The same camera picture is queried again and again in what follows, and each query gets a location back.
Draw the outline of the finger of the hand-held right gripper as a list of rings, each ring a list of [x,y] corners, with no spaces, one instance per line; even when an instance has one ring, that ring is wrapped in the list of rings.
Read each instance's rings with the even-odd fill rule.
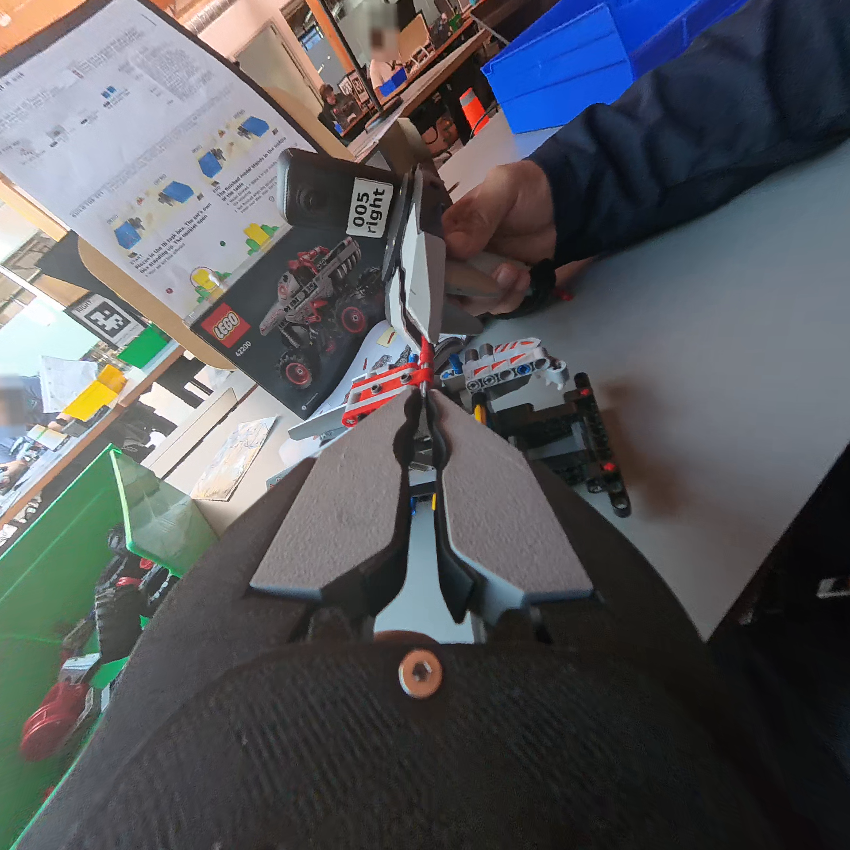
[[[415,263],[410,272],[396,267],[388,281],[385,307],[389,324],[410,345],[420,346],[423,334],[431,341],[431,285],[425,262]]]
[[[397,269],[397,330],[410,344],[440,338],[446,247],[442,237],[417,226],[402,231]]]

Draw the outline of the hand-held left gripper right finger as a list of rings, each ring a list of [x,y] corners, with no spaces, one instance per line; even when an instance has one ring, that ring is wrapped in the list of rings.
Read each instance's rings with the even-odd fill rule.
[[[506,611],[594,592],[525,456],[460,406],[429,392],[438,576],[455,622],[495,626]]]

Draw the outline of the grey red lego truck model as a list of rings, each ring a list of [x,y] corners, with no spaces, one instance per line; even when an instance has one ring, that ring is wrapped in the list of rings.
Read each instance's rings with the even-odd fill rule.
[[[448,336],[436,347],[434,387],[569,486],[606,495],[616,516],[629,517],[630,496],[588,375],[571,374],[537,337],[462,350],[464,342]],[[417,369],[412,355],[356,378],[344,407],[291,427],[290,440],[319,449],[397,395]]]

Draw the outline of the person's right forearm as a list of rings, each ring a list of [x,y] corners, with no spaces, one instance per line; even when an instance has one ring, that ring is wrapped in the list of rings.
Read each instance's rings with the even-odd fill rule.
[[[558,264],[716,210],[849,136],[849,3],[748,2],[529,159],[547,176]]]

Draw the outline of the lego instruction booklet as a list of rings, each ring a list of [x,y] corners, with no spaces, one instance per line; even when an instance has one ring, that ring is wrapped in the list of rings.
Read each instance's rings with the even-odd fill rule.
[[[228,436],[193,487],[190,497],[228,502],[264,447],[279,417],[243,422]]]

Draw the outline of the black lego box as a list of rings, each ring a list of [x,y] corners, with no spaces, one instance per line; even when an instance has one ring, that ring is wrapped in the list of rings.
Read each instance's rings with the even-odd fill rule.
[[[387,240],[289,229],[190,329],[306,420],[385,318]]]

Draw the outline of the black lego tyre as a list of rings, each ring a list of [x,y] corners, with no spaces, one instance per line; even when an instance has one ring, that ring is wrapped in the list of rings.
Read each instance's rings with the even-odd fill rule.
[[[179,577],[164,565],[131,552],[122,524],[107,533],[111,558],[95,584],[93,621],[102,664],[130,655],[144,626]]]

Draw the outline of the red lego wheel hub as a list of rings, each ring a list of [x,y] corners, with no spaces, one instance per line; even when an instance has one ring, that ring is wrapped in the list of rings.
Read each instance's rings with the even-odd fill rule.
[[[58,681],[27,718],[21,730],[19,754],[24,761],[53,757],[77,727],[91,687],[85,682]]]

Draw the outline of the person's right hand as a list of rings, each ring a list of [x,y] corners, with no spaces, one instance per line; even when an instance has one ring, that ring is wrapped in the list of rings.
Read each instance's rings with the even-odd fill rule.
[[[516,310],[530,287],[530,268],[554,256],[556,228],[551,189],[530,160],[497,166],[443,216],[448,255],[470,260],[485,251],[504,258],[491,273],[497,297],[453,296],[472,315]]]

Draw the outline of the printed instruction sheet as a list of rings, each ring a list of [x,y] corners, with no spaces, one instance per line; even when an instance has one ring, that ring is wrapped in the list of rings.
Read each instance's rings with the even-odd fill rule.
[[[179,321],[286,230],[315,139],[147,2],[85,2],[2,54],[2,175]]]

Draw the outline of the small green plastic bin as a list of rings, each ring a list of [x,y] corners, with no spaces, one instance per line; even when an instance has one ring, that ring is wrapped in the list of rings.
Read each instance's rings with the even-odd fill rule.
[[[146,367],[172,342],[158,326],[148,325],[139,336],[124,348],[117,358],[123,363],[136,368]]]

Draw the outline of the printed marker card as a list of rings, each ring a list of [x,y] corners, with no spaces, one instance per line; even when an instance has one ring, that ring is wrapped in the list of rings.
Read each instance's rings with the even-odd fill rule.
[[[137,340],[146,324],[133,310],[96,292],[87,292],[64,310],[101,342],[121,352]]]

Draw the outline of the blue plastic bin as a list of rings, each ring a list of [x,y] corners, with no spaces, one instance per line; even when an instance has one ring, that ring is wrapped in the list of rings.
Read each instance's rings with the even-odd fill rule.
[[[628,55],[633,80],[683,53],[745,1],[605,1]]]
[[[634,81],[623,2],[558,2],[483,67],[514,134],[559,128]]]

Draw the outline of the yellow plastic bin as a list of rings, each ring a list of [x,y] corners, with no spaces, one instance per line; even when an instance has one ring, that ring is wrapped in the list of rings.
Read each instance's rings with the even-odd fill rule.
[[[116,401],[126,383],[124,372],[109,365],[104,366],[97,377],[61,412],[80,422],[89,421],[99,410],[110,407]]]

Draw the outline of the large green plastic bin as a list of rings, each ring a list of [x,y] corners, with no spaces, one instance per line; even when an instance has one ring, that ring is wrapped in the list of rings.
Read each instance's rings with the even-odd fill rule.
[[[176,576],[218,540],[189,495],[107,448],[2,555],[2,848],[15,844],[68,770],[61,756],[27,762],[20,741],[57,681],[62,639],[93,607],[118,525],[132,553]]]

